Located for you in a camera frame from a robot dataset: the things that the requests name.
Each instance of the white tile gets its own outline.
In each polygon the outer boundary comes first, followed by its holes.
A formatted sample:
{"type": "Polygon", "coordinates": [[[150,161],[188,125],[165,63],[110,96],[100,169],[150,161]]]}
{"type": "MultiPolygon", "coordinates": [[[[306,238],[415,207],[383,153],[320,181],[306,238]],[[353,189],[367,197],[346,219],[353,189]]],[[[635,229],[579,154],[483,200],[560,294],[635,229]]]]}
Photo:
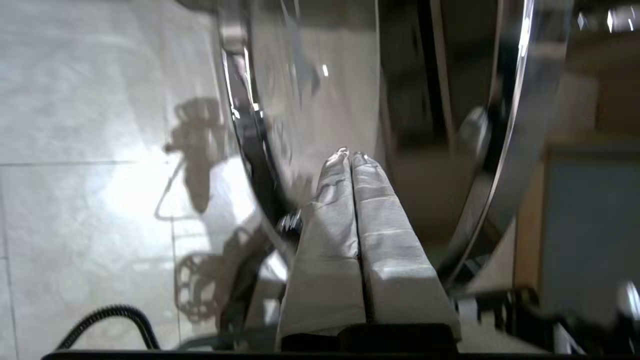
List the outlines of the white tile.
{"type": "Polygon", "coordinates": [[[0,162],[160,157],[163,40],[145,15],[160,3],[5,3],[0,162]]]}
{"type": "MultiPolygon", "coordinates": [[[[6,168],[3,190],[21,359],[50,352],[86,313],[131,304],[163,348],[179,341],[169,222],[154,217],[164,165],[6,168]]],[[[143,348],[133,325],[109,321],[79,347],[143,348]]]]}
{"type": "Polygon", "coordinates": [[[15,335],[6,260],[0,260],[0,359],[15,360],[15,335]]]}

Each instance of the shiny metal surface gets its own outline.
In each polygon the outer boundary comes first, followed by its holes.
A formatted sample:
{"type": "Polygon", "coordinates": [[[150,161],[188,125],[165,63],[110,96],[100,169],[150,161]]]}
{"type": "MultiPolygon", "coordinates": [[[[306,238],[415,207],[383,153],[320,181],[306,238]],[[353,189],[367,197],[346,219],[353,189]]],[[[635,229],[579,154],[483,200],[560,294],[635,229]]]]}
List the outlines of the shiny metal surface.
{"type": "Polygon", "coordinates": [[[618,311],[633,321],[640,320],[640,296],[633,282],[627,281],[618,286],[618,311]]]}
{"type": "MultiPolygon", "coordinates": [[[[526,0],[523,3],[513,100],[508,110],[509,122],[500,162],[480,222],[456,268],[448,276],[446,286],[453,285],[464,261],[473,251],[484,221],[488,218],[504,232],[520,205],[551,126],[572,6],[571,0],[526,0]]],[[[500,47],[513,47],[513,38],[504,40],[500,39],[500,47]]],[[[503,85],[505,95],[511,92],[507,85],[503,85]]]]}
{"type": "Polygon", "coordinates": [[[607,5],[603,2],[580,11],[577,19],[580,31],[623,33],[640,28],[640,4],[607,5]]]}
{"type": "MultiPolygon", "coordinates": [[[[388,57],[389,47],[383,47],[382,53],[378,49],[379,38],[380,44],[400,42],[402,36],[411,39],[410,33],[403,35],[404,30],[394,25],[394,17],[400,23],[406,17],[403,6],[384,1],[331,4],[333,8],[313,0],[260,0],[234,3],[219,11],[230,116],[245,159],[251,157],[246,146],[246,130],[251,128],[259,144],[253,157],[264,162],[262,176],[273,184],[260,190],[257,186],[262,181],[253,179],[254,191],[276,226],[279,216],[310,199],[327,156],[343,145],[364,151],[386,163],[429,258],[448,266],[441,275],[451,286],[485,221],[504,233],[528,185],[550,124],[573,3],[491,2],[489,12],[495,14],[489,23],[474,20],[478,16],[471,4],[457,10],[449,4],[431,6],[426,16],[409,23],[423,26],[433,21],[444,36],[429,43],[423,35],[416,42],[413,30],[418,60],[388,57]],[[343,11],[333,11],[336,6],[343,11]],[[457,21],[464,17],[472,21],[457,21]],[[453,28],[457,23],[467,27],[453,28]],[[473,56],[451,50],[469,47],[464,44],[482,50],[473,56]],[[425,56],[434,52],[433,59],[448,71],[449,79],[442,71],[420,72],[425,49],[425,56]],[[402,64],[393,63],[394,58],[402,64]],[[407,82],[408,75],[431,82],[407,82]],[[439,85],[432,86],[433,76],[439,85]],[[412,116],[419,111],[420,102],[412,97],[428,93],[422,107],[426,104],[432,112],[425,120],[436,121],[441,99],[445,109],[448,105],[442,89],[450,93],[454,110],[453,116],[447,110],[452,119],[439,130],[444,135],[436,130],[415,137],[416,130],[424,128],[412,130],[418,123],[403,124],[401,114],[412,116]],[[477,106],[486,106],[489,114],[492,131],[475,132],[491,133],[487,159],[482,149],[471,154],[464,144],[455,145],[464,139],[457,134],[461,114],[477,106]],[[444,146],[438,136],[444,136],[444,146]],[[476,189],[476,194],[469,194],[470,189],[476,189]],[[274,202],[279,205],[270,211],[274,202]],[[468,218],[459,218],[461,212],[468,218]],[[461,226],[470,229],[466,235],[458,232],[461,226]]],[[[249,176],[255,176],[251,161],[245,165],[249,176]]]]}

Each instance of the tile grout line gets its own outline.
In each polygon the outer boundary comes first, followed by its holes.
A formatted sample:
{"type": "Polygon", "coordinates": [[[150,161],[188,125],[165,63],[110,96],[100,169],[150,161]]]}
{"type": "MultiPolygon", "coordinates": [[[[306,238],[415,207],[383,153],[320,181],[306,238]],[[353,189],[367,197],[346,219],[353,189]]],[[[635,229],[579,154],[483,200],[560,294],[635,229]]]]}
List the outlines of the tile grout line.
{"type": "Polygon", "coordinates": [[[15,358],[20,359],[18,352],[18,327],[15,321],[15,301],[13,299],[13,286],[11,280],[11,260],[9,257],[9,236],[6,223],[6,209],[4,206],[4,174],[0,173],[0,223],[2,223],[2,237],[4,240],[4,259],[6,267],[6,285],[9,290],[9,302],[11,309],[11,321],[13,325],[13,351],[15,352],[15,358]]]}

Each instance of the black cable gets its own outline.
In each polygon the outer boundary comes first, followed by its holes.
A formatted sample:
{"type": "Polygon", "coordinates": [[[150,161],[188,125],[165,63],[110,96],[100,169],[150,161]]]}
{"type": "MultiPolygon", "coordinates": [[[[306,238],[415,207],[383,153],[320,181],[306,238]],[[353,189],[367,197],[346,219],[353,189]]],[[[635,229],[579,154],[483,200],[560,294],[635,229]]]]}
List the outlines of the black cable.
{"type": "Polygon", "coordinates": [[[142,340],[145,342],[147,349],[160,350],[156,334],[154,333],[153,328],[151,328],[151,323],[145,314],[139,309],[129,305],[109,305],[85,316],[65,336],[56,350],[71,348],[78,338],[80,338],[80,336],[93,324],[113,317],[122,317],[131,320],[136,324],[138,331],[140,331],[140,335],[142,335],[142,340]]]}

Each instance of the tile floor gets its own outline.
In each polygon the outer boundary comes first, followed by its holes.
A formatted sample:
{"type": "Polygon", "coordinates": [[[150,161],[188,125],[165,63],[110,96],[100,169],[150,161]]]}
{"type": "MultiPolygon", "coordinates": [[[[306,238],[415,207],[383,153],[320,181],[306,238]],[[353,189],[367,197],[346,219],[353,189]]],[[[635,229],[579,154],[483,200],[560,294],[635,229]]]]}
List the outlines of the tile floor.
{"type": "MultiPolygon", "coordinates": [[[[0,359],[38,359],[112,303],[143,310],[163,348],[216,331],[237,259],[265,240],[211,26],[172,0],[0,0],[0,359]],[[215,276],[204,312],[177,274],[194,257],[215,276]]],[[[77,347],[143,344],[109,320],[77,347]]]]}

